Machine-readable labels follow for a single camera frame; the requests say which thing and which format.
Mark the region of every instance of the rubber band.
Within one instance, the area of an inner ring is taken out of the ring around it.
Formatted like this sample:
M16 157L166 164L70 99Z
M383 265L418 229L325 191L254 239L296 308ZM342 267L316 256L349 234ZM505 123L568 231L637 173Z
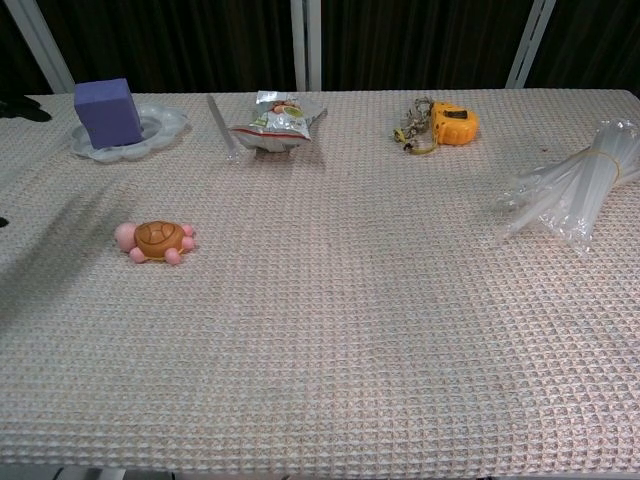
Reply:
M600 157L606 157L607 159L611 160L613 164L616 166L616 178L613 180L613 183L616 183L618 181L618 179L620 178L620 173L622 172L622 167L620 166L620 162L616 157L608 154L607 152L603 152L601 150L594 150L592 148L587 148L585 150L582 150L576 156L582 157L583 155L588 155L588 154L594 154Z

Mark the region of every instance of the flower-shaped plastic dish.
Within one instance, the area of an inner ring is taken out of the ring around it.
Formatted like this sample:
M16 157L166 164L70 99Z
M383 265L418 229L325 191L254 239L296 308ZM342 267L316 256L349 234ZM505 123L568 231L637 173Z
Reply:
M180 109L155 104L136 105L142 141L131 145L95 149L91 145L89 133L84 125L71 132L71 151L81 157L89 157L97 162L111 163L120 159L136 160L151 150L159 150L169 145L187 126L187 115Z

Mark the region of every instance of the purple foam block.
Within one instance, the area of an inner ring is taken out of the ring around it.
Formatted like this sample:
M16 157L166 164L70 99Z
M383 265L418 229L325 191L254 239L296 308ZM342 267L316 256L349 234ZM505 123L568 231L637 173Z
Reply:
M140 117L125 78L78 83L73 104L93 148L142 141Z

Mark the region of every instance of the dark background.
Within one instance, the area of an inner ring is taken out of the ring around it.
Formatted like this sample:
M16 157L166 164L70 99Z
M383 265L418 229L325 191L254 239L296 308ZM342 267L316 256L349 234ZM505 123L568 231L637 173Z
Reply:
M503 88L533 0L323 0L324 90ZM296 89L289 0L38 0L76 82ZM0 90L50 93L4 3ZM557 0L527 87L640 94L640 1Z

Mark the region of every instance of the table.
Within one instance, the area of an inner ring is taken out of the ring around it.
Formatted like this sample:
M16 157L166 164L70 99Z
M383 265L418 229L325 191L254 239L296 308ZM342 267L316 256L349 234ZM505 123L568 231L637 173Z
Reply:
M309 93L288 157L230 164L203 94L136 95L190 129L137 162L74 157L54 120L0 120L0 462L326 477L640 471L640 185L579 259L496 241L522 170L640 120L628 92L429 92L478 138L406 155L424 92ZM252 93L216 94L230 124ZM184 264L133 264L120 222L188 222Z

